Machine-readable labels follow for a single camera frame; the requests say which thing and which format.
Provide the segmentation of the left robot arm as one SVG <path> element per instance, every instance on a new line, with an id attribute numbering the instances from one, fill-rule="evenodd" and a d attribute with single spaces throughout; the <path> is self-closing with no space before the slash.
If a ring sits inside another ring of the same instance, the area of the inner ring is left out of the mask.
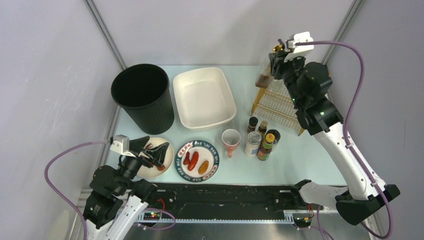
<path id="1" fill-rule="evenodd" d="M 131 140 L 112 136 L 110 150 L 119 154 L 118 167 L 97 168 L 85 202 L 87 240 L 122 240 L 143 210 L 158 198 L 158 186 L 145 179 L 135 181 L 140 168 L 164 166 L 169 142 L 148 146 L 149 136 Z"/>

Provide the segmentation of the red label sauce bottle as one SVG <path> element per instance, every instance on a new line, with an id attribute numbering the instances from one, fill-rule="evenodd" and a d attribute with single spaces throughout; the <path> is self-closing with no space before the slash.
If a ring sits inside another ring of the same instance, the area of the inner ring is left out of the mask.
<path id="1" fill-rule="evenodd" d="M 274 140 L 275 140 L 275 135 L 272 133 L 268 133 L 265 135 L 264 140 L 262 141 L 258 151 L 257 151 L 257 158 L 260 161 L 266 161 L 273 149 L 273 145 L 274 145 Z"/>

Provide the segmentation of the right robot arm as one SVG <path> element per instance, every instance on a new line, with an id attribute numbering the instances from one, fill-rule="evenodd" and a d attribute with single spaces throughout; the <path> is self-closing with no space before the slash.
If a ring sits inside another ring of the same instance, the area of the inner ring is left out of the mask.
<path id="1" fill-rule="evenodd" d="M 283 81 L 300 126 L 327 151 L 346 182 L 345 187 L 317 184 L 304 179 L 291 188 L 302 206 L 316 204 L 337 210 L 351 225 L 358 225 L 400 195 L 399 188 L 387 184 L 365 161 L 349 133 L 344 119 L 326 97 L 333 81 L 327 66 L 306 62 L 303 56 L 287 59 L 287 53 L 270 53 L 270 75 Z"/>

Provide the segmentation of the glass oil bottle gold spout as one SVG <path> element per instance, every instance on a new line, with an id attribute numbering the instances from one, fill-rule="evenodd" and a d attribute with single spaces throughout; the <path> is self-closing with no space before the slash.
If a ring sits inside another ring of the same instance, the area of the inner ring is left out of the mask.
<path id="1" fill-rule="evenodd" d="M 273 77 L 271 74 L 271 59 L 273 58 L 275 53 L 279 53 L 285 49 L 285 46 L 282 43 L 277 44 L 271 53 L 269 53 L 265 58 L 261 65 L 260 73 L 255 81 L 255 86 L 261 89 L 267 89 L 271 84 Z"/>

